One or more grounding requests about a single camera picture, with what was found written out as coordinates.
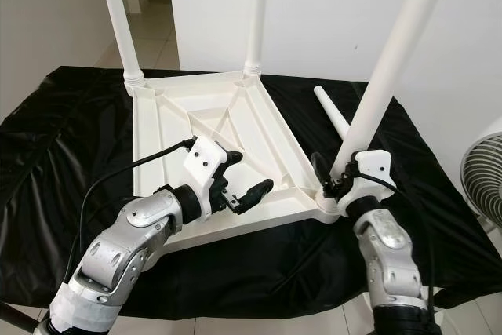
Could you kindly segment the white plastic children table top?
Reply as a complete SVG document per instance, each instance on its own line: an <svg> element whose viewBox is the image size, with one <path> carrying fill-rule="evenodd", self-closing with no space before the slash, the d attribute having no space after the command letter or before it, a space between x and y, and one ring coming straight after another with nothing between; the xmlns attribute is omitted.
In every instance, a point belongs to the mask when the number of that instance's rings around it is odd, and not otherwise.
<svg viewBox="0 0 502 335"><path fill-rule="evenodd" d="M147 78L130 85L133 155L153 155L192 137L242 153L226 170L226 195L236 202L249 188L272 180L273 188L246 213L230 207L187 224L165 243L165 252L194 248L299 220L333 223L336 207L320 202L322 185L304 149L258 77L239 71Z"/></svg>

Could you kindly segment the black table cloth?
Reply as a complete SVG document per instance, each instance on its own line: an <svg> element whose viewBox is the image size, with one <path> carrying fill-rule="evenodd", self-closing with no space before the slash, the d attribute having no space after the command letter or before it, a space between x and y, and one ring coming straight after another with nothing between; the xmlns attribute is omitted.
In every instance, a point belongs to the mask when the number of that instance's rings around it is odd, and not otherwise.
<svg viewBox="0 0 502 335"><path fill-rule="evenodd" d="M93 181L133 161L133 106L122 70L62 66L0 125L2 302L46 308L87 206L85 241L114 223L129 175ZM420 136L391 102L374 147L392 156L401 195L386 201L413 240L436 306L502 292L502 256ZM352 223L316 220L249 232L161 257L137 279L125 316L289 319L341 306L366 288Z"/></svg>

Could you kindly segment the white standing fan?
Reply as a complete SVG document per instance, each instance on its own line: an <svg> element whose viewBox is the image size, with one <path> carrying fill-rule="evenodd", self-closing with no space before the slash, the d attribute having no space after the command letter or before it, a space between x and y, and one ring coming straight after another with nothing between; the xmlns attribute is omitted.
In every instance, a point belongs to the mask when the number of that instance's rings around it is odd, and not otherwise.
<svg viewBox="0 0 502 335"><path fill-rule="evenodd" d="M467 203L486 232L502 225L502 116L475 138L462 157L461 184Z"/></svg>

